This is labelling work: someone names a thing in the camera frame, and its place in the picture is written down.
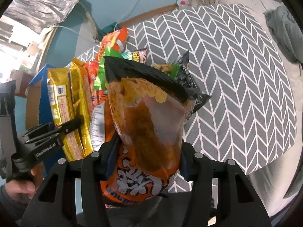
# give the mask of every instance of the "white sheet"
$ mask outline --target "white sheet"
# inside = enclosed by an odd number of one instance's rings
[[[294,194],[288,199],[283,199],[293,180],[302,152],[303,73],[301,74],[299,64],[291,63],[289,59],[286,58],[278,47],[279,42],[269,31],[266,24],[266,18],[263,13],[281,6],[282,3],[274,0],[217,0],[216,3],[243,4],[249,9],[266,33],[271,36],[273,44],[284,63],[294,94],[297,111],[297,136],[294,146],[280,158],[248,176],[269,216],[273,216],[281,211],[297,194]]]

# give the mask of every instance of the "patterned tablecloth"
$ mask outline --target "patterned tablecloth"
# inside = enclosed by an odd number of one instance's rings
[[[296,136],[293,94],[270,37],[242,5],[174,11],[128,28],[128,50],[147,48],[148,64],[190,51],[190,73],[210,101],[184,126],[184,140],[246,174],[285,153]],[[82,54],[90,60],[98,46]],[[191,190],[181,176],[172,191]]]

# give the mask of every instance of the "gray sleeve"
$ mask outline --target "gray sleeve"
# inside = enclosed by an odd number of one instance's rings
[[[12,200],[6,193],[4,185],[0,187],[0,203],[14,220],[21,219],[27,207],[26,204]]]

